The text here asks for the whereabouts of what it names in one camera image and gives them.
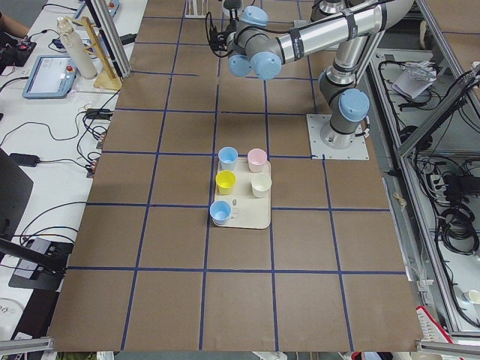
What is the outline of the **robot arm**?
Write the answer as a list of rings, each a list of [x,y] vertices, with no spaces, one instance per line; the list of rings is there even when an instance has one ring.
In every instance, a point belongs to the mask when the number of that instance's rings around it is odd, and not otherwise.
[[[384,32],[408,13],[411,1],[315,1],[309,23],[285,31],[268,27],[268,14],[249,5],[241,13],[232,5],[223,45],[230,72],[254,73],[263,81],[278,76],[284,65],[334,53],[319,74],[319,91],[331,110],[320,130],[331,149],[346,149],[368,117],[370,100],[357,88]]]

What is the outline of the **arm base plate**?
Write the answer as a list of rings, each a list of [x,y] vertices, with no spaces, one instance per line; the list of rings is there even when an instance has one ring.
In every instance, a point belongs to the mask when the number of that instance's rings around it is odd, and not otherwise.
[[[369,118],[357,124],[355,133],[340,134],[331,127],[330,114],[307,114],[310,153],[317,160],[368,161]]]

